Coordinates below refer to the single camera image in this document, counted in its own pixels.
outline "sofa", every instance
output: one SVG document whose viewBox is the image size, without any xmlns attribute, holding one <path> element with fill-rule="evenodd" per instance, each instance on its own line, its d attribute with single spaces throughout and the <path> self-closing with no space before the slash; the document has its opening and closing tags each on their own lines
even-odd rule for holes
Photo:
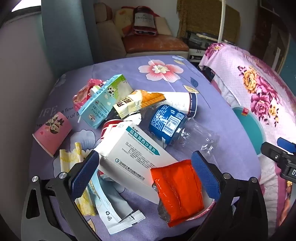
<svg viewBox="0 0 296 241">
<path fill-rule="evenodd" d="M 123 16 L 124 9 L 116 12 Z M 188 57 L 189 47 L 180 39 L 172 36 L 165 18 L 155 18 L 157 36 L 125 36 L 112 20 L 112 9 L 104 3 L 94 4 L 95 21 L 105 61 L 150 55 L 178 55 Z"/>
</svg>

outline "teal circle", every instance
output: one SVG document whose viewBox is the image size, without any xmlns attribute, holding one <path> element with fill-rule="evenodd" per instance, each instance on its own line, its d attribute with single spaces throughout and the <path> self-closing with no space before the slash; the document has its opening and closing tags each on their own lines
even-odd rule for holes
<svg viewBox="0 0 296 241">
<path fill-rule="evenodd" d="M 236 114 L 240 123 L 244 127 L 246 133 L 248 134 L 251 143 L 257 153 L 257 155 L 261 154 L 261 145 L 266 141 L 264 130 L 261 126 L 261 123 L 257 119 L 256 115 L 248 112 L 247 116 L 242 115 L 243 107 L 237 106 L 233 107 L 232 110 Z"/>
</svg>

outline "blue gripper pad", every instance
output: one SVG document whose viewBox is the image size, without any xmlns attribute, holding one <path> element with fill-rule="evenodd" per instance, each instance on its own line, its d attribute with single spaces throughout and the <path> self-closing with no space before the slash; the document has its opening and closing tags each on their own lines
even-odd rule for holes
<svg viewBox="0 0 296 241">
<path fill-rule="evenodd" d="M 198 153 L 198 151 L 195 151 L 192 154 L 192 167 L 196 171 L 196 174 L 198 175 L 202 183 L 202 186 L 206 190 L 208 196 L 210 198 L 213 198 L 217 202 L 220 197 L 219 182 L 217 181 L 213 173 L 210 171 L 208 165 L 206 164 L 207 161 L 201 156 L 201 153 Z"/>
<path fill-rule="evenodd" d="M 278 138 L 277 145 L 285 150 L 287 150 L 290 153 L 296 152 L 296 145 L 294 143 L 291 143 L 284 138 Z"/>
<path fill-rule="evenodd" d="M 82 196 L 87 184 L 98 168 L 99 159 L 99 154 L 92 150 L 82 162 L 83 166 L 80 172 L 77 173 L 71 182 L 71 197 L 73 200 Z"/>
</svg>

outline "red label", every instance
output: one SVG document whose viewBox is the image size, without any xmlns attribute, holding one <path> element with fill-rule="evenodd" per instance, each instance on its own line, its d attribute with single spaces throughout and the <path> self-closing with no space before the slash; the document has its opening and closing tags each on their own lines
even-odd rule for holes
<svg viewBox="0 0 296 241">
<path fill-rule="evenodd" d="M 242 110 L 242 115 L 247 116 L 248 112 L 249 110 L 246 107 L 244 107 L 244 109 Z"/>
</svg>

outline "purple bedsheet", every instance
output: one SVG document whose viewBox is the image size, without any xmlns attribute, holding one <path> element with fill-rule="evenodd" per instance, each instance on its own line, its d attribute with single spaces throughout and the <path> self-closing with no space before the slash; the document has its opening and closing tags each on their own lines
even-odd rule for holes
<svg viewBox="0 0 296 241">
<path fill-rule="evenodd" d="M 86 153 L 90 152 L 98 143 L 101 128 L 94 130 L 84 121 L 77 123 L 78 116 L 73 109 L 72 97 L 86 84 L 88 79 L 107 80 L 116 74 L 123 74 L 134 90 L 186 92 L 183 85 L 196 88 L 200 94 L 197 95 L 198 113 L 195 119 L 217 132 L 221 137 L 215 153 L 221 172 L 229 172 L 234 178 L 243 180 L 248 180 L 251 176 L 260 177 L 259 160 L 236 115 L 208 80 L 182 57 L 126 58 L 67 72 L 56 83 L 44 104 L 36 122 L 36 130 L 56 112 L 63 111 L 73 125 L 73 130 L 60 148 L 71 151 L 74 149 L 74 143 L 80 142 L 82 149 Z M 176 156 L 172 149 L 168 151 L 176 159 L 182 160 L 182 156 Z M 59 161 L 51 158 L 34 140 L 30 157 L 30 177 L 39 175 L 42 179 L 48 179 L 53 178 L 59 172 Z M 86 217 L 87 220 L 92 219 L 96 233 L 103 241 L 160 240 L 164 237 L 182 234 L 189 228 L 200 225 L 205 218 L 203 216 L 169 228 L 166 222 L 159 218 L 156 204 L 127 189 L 121 195 L 134 210 L 142 211 L 146 219 L 131 228 L 110 235 L 98 215 Z M 52 201 L 62 228 L 71 233 L 65 219 L 60 214 L 57 201 L 54 198 Z"/>
</svg>

